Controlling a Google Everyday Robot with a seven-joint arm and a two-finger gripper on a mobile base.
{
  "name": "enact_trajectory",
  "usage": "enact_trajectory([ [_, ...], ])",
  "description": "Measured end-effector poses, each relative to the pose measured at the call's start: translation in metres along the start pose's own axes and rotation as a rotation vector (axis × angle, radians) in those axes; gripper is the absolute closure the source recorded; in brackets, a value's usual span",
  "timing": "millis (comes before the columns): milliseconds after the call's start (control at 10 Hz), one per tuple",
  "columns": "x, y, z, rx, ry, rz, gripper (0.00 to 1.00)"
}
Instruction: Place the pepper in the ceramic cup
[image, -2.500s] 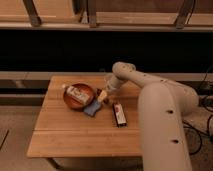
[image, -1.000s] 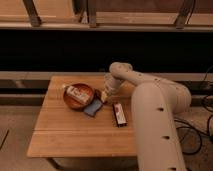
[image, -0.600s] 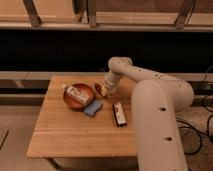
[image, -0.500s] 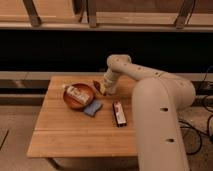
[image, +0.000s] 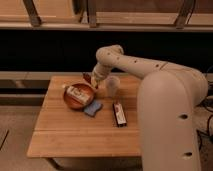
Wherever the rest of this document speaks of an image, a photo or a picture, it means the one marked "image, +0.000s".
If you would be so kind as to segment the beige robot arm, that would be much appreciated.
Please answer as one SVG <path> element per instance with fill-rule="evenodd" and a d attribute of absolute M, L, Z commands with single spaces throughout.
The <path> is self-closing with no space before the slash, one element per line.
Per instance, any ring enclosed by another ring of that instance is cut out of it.
<path fill-rule="evenodd" d="M 114 68 L 141 80 L 137 117 L 143 171 L 201 171 L 194 108 L 208 92 L 199 70 L 160 60 L 127 56 L 119 45 L 96 51 L 92 83 Z"/>

